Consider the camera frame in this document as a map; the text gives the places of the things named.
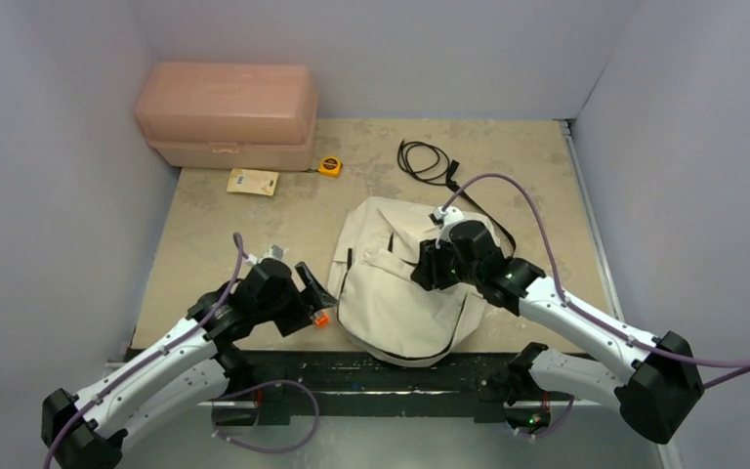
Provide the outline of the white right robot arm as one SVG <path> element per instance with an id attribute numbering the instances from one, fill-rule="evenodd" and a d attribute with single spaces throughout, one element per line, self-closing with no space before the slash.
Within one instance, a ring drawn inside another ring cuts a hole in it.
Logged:
<path id="1" fill-rule="evenodd" d="M 434 289 L 474 287 L 488 304 L 541 324 L 586 353 L 530 344 L 510 365 L 513 398 L 560 392 L 618 411 L 636 433 L 669 443 L 705 392 L 686 338 L 656 336 L 583 302 L 532 263 L 502 253 L 484 223 L 444 222 L 432 246 Z"/>

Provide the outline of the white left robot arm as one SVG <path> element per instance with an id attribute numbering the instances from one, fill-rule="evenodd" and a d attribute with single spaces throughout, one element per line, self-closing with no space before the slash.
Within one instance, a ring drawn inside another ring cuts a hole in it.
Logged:
<path id="1" fill-rule="evenodd" d="M 182 410 L 243 397 L 258 405 L 266 389 L 291 385 L 285 378 L 257 379 L 236 341 L 267 322 L 282 336 L 325 324 L 338 299 L 305 263 L 256 259 L 245 253 L 241 235 L 233 240 L 231 277 L 200 296 L 160 339 L 96 383 L 75 393 L 59 388 L 45 398 L 43 467 L 114 468 Z"/>

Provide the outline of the beige canvas backpack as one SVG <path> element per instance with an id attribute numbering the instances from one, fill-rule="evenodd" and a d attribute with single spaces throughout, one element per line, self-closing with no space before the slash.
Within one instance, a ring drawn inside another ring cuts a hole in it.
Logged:
<path id="1" fill-rule="evenodd" d="M 426 291 L 411 280 L 421 242 L 438 236 L 433 211 L 370 196 L 347 215 L 337 239 L 328 277 L 336 319 L 380 361 L 430 366 L 475 332 L 489 308 L 469 285 Z"/>

